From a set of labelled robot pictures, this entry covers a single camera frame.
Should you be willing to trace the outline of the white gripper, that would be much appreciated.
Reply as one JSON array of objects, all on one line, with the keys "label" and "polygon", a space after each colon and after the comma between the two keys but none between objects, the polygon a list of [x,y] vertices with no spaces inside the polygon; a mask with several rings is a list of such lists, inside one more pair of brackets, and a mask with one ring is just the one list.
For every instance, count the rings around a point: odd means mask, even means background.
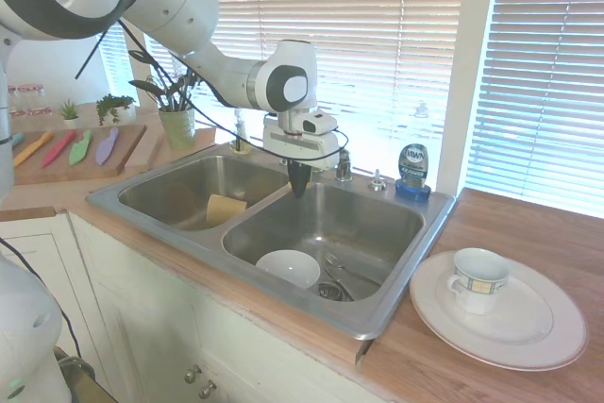
[{"label": "white gripper", "polygon": [[267,152],[287,159],[289,183],[295,198],[300,198],[307,188],[311,167],[327,171],[339,161],[340,146],[336,134],[331,131],[319,135],[307,132],[288,134],[278,125],[276,118],[265,117],[262,140]]}]

